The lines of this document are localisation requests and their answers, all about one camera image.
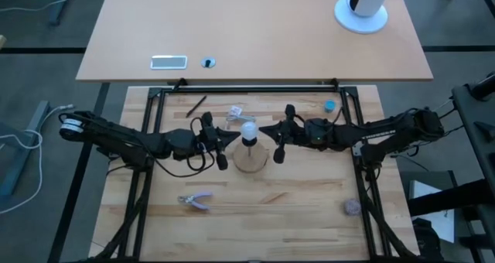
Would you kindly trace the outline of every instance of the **light wood desk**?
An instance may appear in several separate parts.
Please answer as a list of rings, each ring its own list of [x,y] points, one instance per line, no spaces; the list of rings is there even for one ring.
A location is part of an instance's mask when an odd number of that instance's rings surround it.
[[[121,124],[140,129],[147,98],[147,87],[130,87]],[[383,118],[375,86],[359,87],[365,121]],[[209,94],[190,118],[186,112],[202,97],[200,94],[174,94],[166,97],[161,132],[189,127],[190,119],[211,111],[214,124],[221,128],[232,105],[254,115],[260,126],[272,125],[285,117],[287,104],[294,104],[304,118],[335,118],[336,112],[323,112],[322,103],[330,93]],[[238,130],[239,124],[232,124]],[[266,135],[258,140],[270,149],[266,167],[254,175],[236,170],[232,151],[241,138],[225,152],[229,168],[214,166],[198,176],[177,179],[155,168],[146,218],[142,261],[298,261],[368,259],[361,217],[347,217],[343,202],[357,198],[357,184],[350,151],[318,152],[285,147],[285,163],[271,159],[275,143]],[[177,174],[190,173],[185,162],[162,161]],[[111,168],[122,162],[114,162]],[[94,231],[90,255],[95,255],[121,225],[128,198],[131,171],[120,169],[107,178]],[[387,222],[413,252],[418,253],[401,178],[395,160],[386,159],[378,180]],[[178,204],[177,196],[212,191],[204,200],[209,212]],[[131,232],[130,245],[134,239]],[[377,249],[381,250],[374,230]]]
[[[432,79],[404,0],[386,0],[388,24],[367,36],[339,25],[336,2],[105,0],[77,79]],[[154,55],[186,55],[187,69],[150,70]]]

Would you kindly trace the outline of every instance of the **black robotic arm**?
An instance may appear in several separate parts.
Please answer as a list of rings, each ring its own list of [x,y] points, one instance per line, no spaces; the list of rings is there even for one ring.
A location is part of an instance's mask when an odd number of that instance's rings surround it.
[[[241,134],[238,131],[215,128],[210,112],[196,118],[202,127],[198,135],[183,128],[146,134],[107,121],[89,111],[65,113],[60,117],[63,117],[60,119],[63,122],[60,135],[64,139],[93,143],[100,147],[98,151],[104,155],[118,155],[133,169],[152,166],[155,159],[167,159],[172,156],[175,160],[182,161],[215,151],[218,168],[225,170],[228,164],[222,151]],[[203,167],[193,170],[202,171]]]
[[[285,144],[338,152],[354,147],[363,159],[362,166],[376,169],[388,153],[402,151],[416,141],[433,142],[445,134],[438,115],[428,108],[412,108],[397,116],[364,125],[338,125],[338,116],[334,121],[321,118],[304,121],[291,104],[287,104],[285,116],[286,119],[276,125],[260,128],[278,145],[273,158],[276,163],[284,161]],[[295,118],[303,121],[302,127],[295,122]],[[377,144],[364,142],[386,135],[389,137]]]

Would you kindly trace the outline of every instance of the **purple pliers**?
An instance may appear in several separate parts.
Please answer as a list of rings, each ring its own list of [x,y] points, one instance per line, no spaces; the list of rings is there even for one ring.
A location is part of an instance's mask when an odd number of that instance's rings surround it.
[[[200,197],[206,197],[206,196],[212,196],[212,195],[213,195],[213,193],[211,193],[211,192],[202,192],[202,193],[196,193],[192,196],[179,196],[179,197],[177,197],[177,200],[181,204],[189,204],[189,205],[192,205],[192,206],[194,206],[200,210],[209,210],[210,209],[209,206],[203,205],[201,203],[197,203],[196,199],[200,198]]]

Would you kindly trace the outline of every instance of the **grey floor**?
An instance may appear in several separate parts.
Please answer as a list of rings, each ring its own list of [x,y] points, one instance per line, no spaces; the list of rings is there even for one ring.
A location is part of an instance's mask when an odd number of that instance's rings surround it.
[[[52,0],[0,0],[0,7],[39,6]],[[483,0],[405,0],[424,46],[495,45],[495,20]],[[70,0],[62,24],[46,24],[49,10],[43,12],[0,13],[0,34],[9,38],[7,47],[84,47],[90,38],[103,0]],[[379,83],[386,115],[409,107],[436,107],[449,97],[453,86],[473,82],[495,70],[495,53],[427,53],[435,79],[428,83]],[[40,100],[52,105],[75,104],[92,109],[98,84],[76,83],[74,78],[81,55],[0,55],[0,119],[23,128]],[[112,84],[103,116],[120,117],[126,87]],[[448,116],[447,128],[459,125],[456,114]],[[46,261],[63,203],[75,170],[80,145],[58,136],[58,121],[50,119],[44,129],[44,184],[32,202],[11,213],[0,215],[0,261]],[[459,183],[482,177],[466,133],[422,148],[415,159],[432,171],[451,169]],[[0,165],[9,153],[0,154]],[[38,183],[37,155],[29,160],[15,196],[32,194]],[[398,159],[401,171],[421,171]],[[85,258],[90,247],[106,171],[106,159],[93,153],[77,212],[63,253],[63,260]],[[445,244],[445,257],[472,261],[458,246]]]

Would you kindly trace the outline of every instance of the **pen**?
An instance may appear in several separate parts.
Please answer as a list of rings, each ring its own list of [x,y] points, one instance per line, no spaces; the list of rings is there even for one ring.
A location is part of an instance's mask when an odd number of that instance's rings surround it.
[[[207,96],[204,96],[201,98],[201,100],[194,106],[193,109],[191,109],[189,112],[187,112],[186,114],[186,118],[188,118],[189,116],[191,116],[191,114],[204,102],[204,100],[207,99]]]

